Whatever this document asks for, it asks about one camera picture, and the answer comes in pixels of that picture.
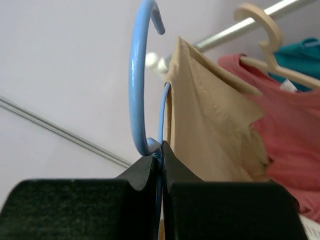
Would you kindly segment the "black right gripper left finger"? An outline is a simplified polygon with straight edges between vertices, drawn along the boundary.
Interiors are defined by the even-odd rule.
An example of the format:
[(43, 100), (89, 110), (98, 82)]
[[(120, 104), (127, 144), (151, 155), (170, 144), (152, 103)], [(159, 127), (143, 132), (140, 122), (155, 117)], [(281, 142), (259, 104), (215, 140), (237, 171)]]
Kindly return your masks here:
[(112, 179), (28, 179), (0, 212), (3, 240), (153, 240), (157, 160)]

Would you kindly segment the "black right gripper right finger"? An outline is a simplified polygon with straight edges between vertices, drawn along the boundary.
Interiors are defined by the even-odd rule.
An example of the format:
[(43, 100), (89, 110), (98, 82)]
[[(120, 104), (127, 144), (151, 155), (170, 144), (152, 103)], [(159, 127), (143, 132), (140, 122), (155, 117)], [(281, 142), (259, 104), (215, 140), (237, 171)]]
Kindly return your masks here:
[(162, 144), (167, 240), (305, 240), (293, 197), (272, 182), (205, 182)]

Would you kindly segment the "light blue wire hanger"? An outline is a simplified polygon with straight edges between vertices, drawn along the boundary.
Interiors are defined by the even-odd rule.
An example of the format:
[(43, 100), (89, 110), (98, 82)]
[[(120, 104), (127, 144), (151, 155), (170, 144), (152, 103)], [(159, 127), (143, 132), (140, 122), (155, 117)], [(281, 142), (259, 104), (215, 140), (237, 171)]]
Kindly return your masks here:
[(162, 213), (162, 168), (164, 138), (164, 112), (170, 84), (166, 83), (161, 99), (158, 125), (158, 140), (146, 137), (145, 127), (145, 63), (149, 24), (153, 22), (159, 35), (166, 32), (162, 16), (155, 0), (143, 0), (139, 5), (133, 25), (129, 68), (128, 68), (128, 103), (130, 128), (134, 145), (142, 156), (156, 159), (156, 197), (155, 197), (155, 239), (159, 239)]

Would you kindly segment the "beige t shirt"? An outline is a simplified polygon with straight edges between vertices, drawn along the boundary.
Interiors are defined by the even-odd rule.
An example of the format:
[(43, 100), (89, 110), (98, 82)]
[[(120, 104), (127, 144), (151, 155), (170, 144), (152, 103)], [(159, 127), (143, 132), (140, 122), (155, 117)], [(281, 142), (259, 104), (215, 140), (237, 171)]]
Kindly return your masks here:
[(204, 182), (266, 183), (267, 153), (249, 96), (260, 92), (178, 38), (166, 81), (167, 143)]

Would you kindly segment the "pink t shirt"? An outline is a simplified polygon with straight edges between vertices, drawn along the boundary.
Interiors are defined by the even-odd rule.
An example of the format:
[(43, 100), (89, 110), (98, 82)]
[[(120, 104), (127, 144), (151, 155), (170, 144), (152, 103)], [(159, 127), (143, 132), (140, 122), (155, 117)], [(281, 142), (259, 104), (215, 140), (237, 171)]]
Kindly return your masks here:
[(253, 127), (271, 163), (266, 175), (297, 200), (299, 212), (320, 221), (320, 90), (292, 92), (259, 69), (240, 62), (241, 55), (218, 59), (219, 66), (262, 92), (250, 99), (265, 115)]

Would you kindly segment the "beige plastic hanger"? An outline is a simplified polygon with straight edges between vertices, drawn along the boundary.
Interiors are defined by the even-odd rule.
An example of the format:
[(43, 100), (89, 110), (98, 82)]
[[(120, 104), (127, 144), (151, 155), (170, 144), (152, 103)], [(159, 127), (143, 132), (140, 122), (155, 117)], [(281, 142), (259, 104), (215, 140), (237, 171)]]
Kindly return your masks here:
[(251, 3), (242, 3), (234, 10), (233, 17), (237, 21), (252, 18), (263, 27), (268, 35), (267, 41), (259, 42), (259, 47), (263, 52), (265, 61), (242, 55), (240, 57), (242, 64), (276, 74), (310, 89), (316, 89), (320, 86), (318, 79), (278, 65), (274, 52), (282, 46), (283, 35), (275, 21), (262, 9)]

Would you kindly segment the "teal t shirt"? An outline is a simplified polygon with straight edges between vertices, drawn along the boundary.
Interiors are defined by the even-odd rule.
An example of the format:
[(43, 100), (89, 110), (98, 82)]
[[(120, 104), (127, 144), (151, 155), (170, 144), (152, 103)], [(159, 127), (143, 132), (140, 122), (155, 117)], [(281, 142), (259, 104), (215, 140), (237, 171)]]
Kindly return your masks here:
[[(298, 43), (280, 47), (274, 53), (277, 63), (312, 78), (320, 78), (320, 40), (314, 37), (306, 38)], [(288, 78), (274, 73), (268, 75), (280, 83), (280, 88), (289, 92), (309, 92), (312, 89)]]

